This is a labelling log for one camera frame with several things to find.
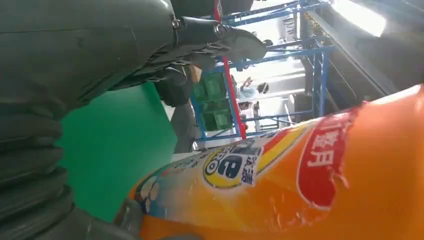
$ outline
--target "plastic crate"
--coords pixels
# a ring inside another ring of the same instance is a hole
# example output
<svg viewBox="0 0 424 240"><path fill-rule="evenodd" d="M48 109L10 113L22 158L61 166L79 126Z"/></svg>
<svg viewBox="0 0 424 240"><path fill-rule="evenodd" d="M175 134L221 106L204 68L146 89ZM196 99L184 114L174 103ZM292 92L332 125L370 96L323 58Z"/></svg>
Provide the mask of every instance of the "plastic crate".
<svg viewBox="0 0 424 240"><path fill-rule="evenodd" d="M231 112L230 102L227 98L216 100L216 101L207 101L202 105L201 108L204 113L213 113L214 111L227 110Z"/></svg>
<svg viewBox="0 0 424 240"><path fill-rule="evenodd" d="M224 74L213 72L202 75L200 82L193 86L194 99L201 103L227 97Z"/></svg>
<svg viewBox="0 0 424 240"><path fill-rule="evenodd" d="M208 100L208 95L206 94L205 86L198 82L193 84L193 96L196 102L204 102Z"/></svg>
<svg viewBox="0 0 424 240"><path fill-rule="evenodd" d="M231 113L224 109L201 114L206 131L218 131L233 128Z"/></svg>
<svg viewBox="0 0 424 240"><path fill-rule="evenodd" d="M205 74L200 80L206 90L207 99L209 101L220 100L227 97L227 89L224 74L214 72Z"/></svg>

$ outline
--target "ceiling light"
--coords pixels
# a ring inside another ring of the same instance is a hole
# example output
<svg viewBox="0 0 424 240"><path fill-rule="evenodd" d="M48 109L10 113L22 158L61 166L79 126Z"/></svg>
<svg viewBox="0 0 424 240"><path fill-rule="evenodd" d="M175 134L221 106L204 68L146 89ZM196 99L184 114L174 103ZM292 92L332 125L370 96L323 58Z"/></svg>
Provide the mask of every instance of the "ceiling light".
<svg viewBox="0 0 424 240"><path fill-rule="evenodd" d="M345 19L368 33L380 37L386 27L381 15L349 0L334 0L331 7Z"/></svg>

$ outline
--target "person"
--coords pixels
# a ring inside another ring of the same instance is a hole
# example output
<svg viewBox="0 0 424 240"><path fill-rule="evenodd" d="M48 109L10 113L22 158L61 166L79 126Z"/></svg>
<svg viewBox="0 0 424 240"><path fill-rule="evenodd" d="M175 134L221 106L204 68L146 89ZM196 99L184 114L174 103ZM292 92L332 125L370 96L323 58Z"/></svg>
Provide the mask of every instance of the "person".
<svg viewBox="0 0 424 240"><path fill-rule="evenodd" d="M248 77L243 85L237 89L236 98L239 102L251 102L255 100L259 94L266 94L270 89L266 82L259 84L256 88L250 86L252 82L252 78Z"/></svg>
<svg viewBox="0 0 424 240"><path fill-rule="evenodd" d="M251 108L252 103L250 101L243 101L238 103L240 111L248 110Z"/></svg>

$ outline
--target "metal rack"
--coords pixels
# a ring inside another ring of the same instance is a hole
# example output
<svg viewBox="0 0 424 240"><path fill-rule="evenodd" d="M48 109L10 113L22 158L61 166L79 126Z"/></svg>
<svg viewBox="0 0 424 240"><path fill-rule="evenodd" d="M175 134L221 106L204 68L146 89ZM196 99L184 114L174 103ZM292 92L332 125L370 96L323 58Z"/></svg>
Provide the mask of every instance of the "metal rack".
<svg viewBox="0 0 424 240"><path fill-rule="evenodd" d="M219 3L215 8L214 18L216 20L225 22L235 19L240 19L239 21L227 23L230 26L236 27L256 22L261 22L269 19L280 18L284 16L289 16L296 13L304 13L306 11L313 10L315 8L327 6L327 2L321 2L317 4L307 5L305 0L292 1L285 4L280 4L272 7L266 7L262 9L252 10L248 12L237 13L228 16L222 16L219 11ZM243 17L253 16L257 14L263 14L256 17L251 17L249 19L243 19ZM300 57L306 56L308 59L312 59L313 67L313 78L312 78L312 107L310 110L292 112L290 116L312 114L313 117L321 117L325 114L325 103L326 103L326 85L328 77L328 68L329 68L329 53L332 51L335 46L333 45L323 45L325 37L323 36L312 36L304 39L299 39L291 42L286 42L284 44L273 45L267 47L268 52L279 53L274 56L264 57L261 60L253 61L248 60L242 63L229 63L226 57L222 58L222 63L218 63L217 67L213 70L214 72L223 72L226 78L225 85L226 91L229 100L229 106L231 109L232 121L235 128L235 134L223 135L223 133L228 130L223 130L213 136L206 136L205 128L202 124L202 120L199 117L200 111L199 106L196 103L194 97L191 98L191 103L196 115L198 126L202 133L202 137L198 138L197 141L212 141L212 140L221 140L221 139L231 139L231 138L242 138L245 139L249 136L262 135L268 130L261 130L255 132L246 133L243 124L251 121L259 121L262 119L271 119L274 121L281 121L278 118L287 117L288 114L279 114L279 115L268 115L268 116L259 116L241 119L238 111L238 104L236 101L236 93L232 83L232 77L230 74L230 68L243 68L248 65L260 64L264 62L276 61L281 59L286 59L288 57ZM286 49L288 46L299 46L298 49Z"/></svg>

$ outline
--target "blue metal frame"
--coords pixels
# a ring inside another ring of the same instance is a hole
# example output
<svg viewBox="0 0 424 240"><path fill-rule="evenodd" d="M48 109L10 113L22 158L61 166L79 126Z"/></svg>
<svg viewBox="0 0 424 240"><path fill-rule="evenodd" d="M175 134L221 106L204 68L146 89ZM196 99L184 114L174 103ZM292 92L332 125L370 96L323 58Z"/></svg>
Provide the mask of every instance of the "blue metal frame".
<svg viewBox="0 0 424 240"><path fill-rule="evenodd" d="M270 14L264 15L264 16L258 16L253 17L246 20L241 20L237 22L230 23L231 26L240 26L244 24L250 24L255 22L260 22L268 19L273 18L279 18L283 16L287 16L289 14L295 14L295 13L303 13L305 11L310 11L315 8L327 5L327 2L321 2L318 4L312 4L312 5L306 5L305 6L305 0L298 0L293 1L286 4L281 4L277 6L272 7L266 7L263 9L248 11L248 12L242 12L234 15L229 15L223 17L224 20L232 20L236 18L242 18L246 16L251 16L259 13L265 13L272 11ZM283 123L289 123L294 124L294 122L290 122L287 120L277 119L287 116L297 116L297 115L304 115L304 114L312 114L312 116L315 117L322 117L325 114L325 103L326 103L326 86L327 86L327 77L328 77L328 70L329 70L329 54L330 51L332 51L335 46L325 46L321 43L321 41L325 40L326 37L324 36L313 36L313 37L304 37L304 32L301 32L301 36L303 35L303 38L301 40L286 42L284 44L279 45L273 45L267 47L268 52L274 52L274 53L281 53L275 56L269 56L265 57L261 60L248 60L241 63L231 63L229 65L230 68L243 68L248 65L253 64L260 64L264 62L270 62L270 61L276 61L285 59L288 57L298 57L298 56L307 56L308 58L312 58L312 67L313 67L313 78L312 78L312 107L311 110L305 110L305 111L299 111L299 112L292 112L289 114L278 114L278 115L268 115L268 116L259 116L259 117L252 117L252 118L246 118L242 119L242 123L251 122L251 121L259 121L262 119L271 119L276 122L283 122ZM304 49L306 45L312 44L311 49ZM288 46L301 46L303 49L285 49ZM213 72L223 72L225 70L224 65L218 64ZM228 92L228 95L230 95L229 90L229 82L231 81L225 81L225 87ZM191 97L191 103L193 105L193 109L196 115L196 119L198 122L198 126L202 132L202 137L197 139L198 141L213 141L213 140L222 140L222 139L232 139L232 138L240 138L241 137L241 130L239 129L238 124L234 123L235 126L235 134L229 134L229 135L222 135L223 133L229 131L229 129L222 130L218 132L217 134L213 136L206 136L205 128L203 126L202 119L200 117L200 108L197 105L194 97ZM231 108L231 116L233 118L233 122L235 121L236 112L239 110L239 107L237 105L233 104L233 101L229 101L229 105ZM247 132L246 136L258 136L267 133L267 130L263 131L256 131L256 132Z"/></svg>
<svg viewBox="0 0 424 240"><path fill-rule="evenodd" d="M245 19L245 20L230 22L228 25L233 26L233 27L238 27L238 26L242 26L242 25L246 25L246 24L262 22L262 21L269 20L269 19L281 18L281 17L289 16L290 14L294 15L296 13L304 13L304 12L312 11L316 8L328 6L329 2L323 1L323 2L316 3L316 4L312 4L312 5L300 6L299 8L297 7L297 5L301 5L300 1L293 3L291 5L288 5L288 6L281 7L279 9L279 11L274 11L274 12L271 12L271 13L263 15L263 16L257 16L257 17L252 17L252 18L248 18L248 19ZM268 12L268 11L271 11L271 10L275 10L275 8L274 7L266 7L266 8L263 8L263 9L258 9L258 10L253 10L253 11L249 11L249 12L245 12L245 13L235 14L235 15L232 15L231 18L228 18L228 19L235 19L237 17L251 16L251 15L258 14L258 13Z"/></svg>

